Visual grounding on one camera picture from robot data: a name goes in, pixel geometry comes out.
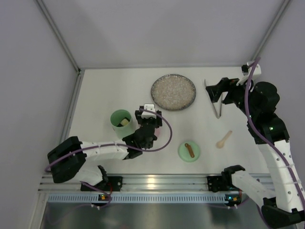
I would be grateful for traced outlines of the green round lid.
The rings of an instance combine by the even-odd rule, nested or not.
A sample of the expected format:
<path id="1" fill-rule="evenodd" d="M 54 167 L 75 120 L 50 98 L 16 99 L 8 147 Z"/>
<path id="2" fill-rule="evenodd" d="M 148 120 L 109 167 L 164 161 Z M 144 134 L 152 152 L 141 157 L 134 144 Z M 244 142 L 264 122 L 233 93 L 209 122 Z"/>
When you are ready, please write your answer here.
<path id="1" fill-rule="evenodd" d="M 200 147 L 194 141 L 183 142 L 178 147 L 178 156 L 184 162 L 195 162 L 200 155 Z"/>

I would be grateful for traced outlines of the cucumber sushi roll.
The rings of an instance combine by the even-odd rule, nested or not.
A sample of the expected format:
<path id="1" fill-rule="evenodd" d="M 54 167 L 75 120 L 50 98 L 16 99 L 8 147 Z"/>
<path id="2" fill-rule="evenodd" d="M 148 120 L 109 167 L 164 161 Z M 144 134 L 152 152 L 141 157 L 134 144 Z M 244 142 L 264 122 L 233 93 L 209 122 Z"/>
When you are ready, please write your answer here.
<path id="1" fill-rule="evenodd" d="M 128 119 L 124 118 L 123 120 L 121 120 L 120 125 L 121 126 L 126 126 L 126 125 L 128 125 L 129 122 L 130 121 Z"/>

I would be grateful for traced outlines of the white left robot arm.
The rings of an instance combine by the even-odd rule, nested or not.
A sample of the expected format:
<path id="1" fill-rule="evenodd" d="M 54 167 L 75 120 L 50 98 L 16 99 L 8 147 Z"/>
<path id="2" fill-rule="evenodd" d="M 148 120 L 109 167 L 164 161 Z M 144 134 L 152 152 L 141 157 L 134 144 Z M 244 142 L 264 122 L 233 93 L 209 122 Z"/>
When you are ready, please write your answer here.
<path id="1" fill-rule="evenodd" d="M 72 179 L 85 182 L 96 190 L 104 190 L 108 177 L 102 161 L 130 160 L 143 154 L 144 150 L 153 147 L 157 140 L 155 130 L 163 125 L 162 112 L 144 111 L 144 107 L 135 111 L 139 128 L 122 140 L 109 143 L 81 141 L 72 136 L 60 143 L 47 154 L 47 170 L 55 184 Z"/>

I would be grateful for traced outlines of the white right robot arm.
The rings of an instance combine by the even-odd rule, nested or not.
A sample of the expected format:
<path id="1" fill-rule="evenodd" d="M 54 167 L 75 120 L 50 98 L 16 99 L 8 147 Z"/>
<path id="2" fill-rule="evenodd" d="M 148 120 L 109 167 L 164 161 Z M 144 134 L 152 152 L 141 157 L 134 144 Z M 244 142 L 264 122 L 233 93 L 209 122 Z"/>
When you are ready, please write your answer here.
<path id="1" fill-rule="evenodd" d="M 269 190 L 244 167 L 225 168 L 218 177 L 208 177 L 209 190 L 241 190 L 260 208 L 262 218 L 273 229 L 291 226 L 305 220 L 305 191 L 293 163 L 287 128 L 276 114 L 280 100 L 277 88 L 268 82 L 250 83 L 248 104 L 244 104 L 246 83 L 222 78 L 216 85 L 205 86 L 211 103 L 235 104 L 249 114 L 254 126 L 247 125 L 261 151 L 269 170 L 274 189 Z"/>

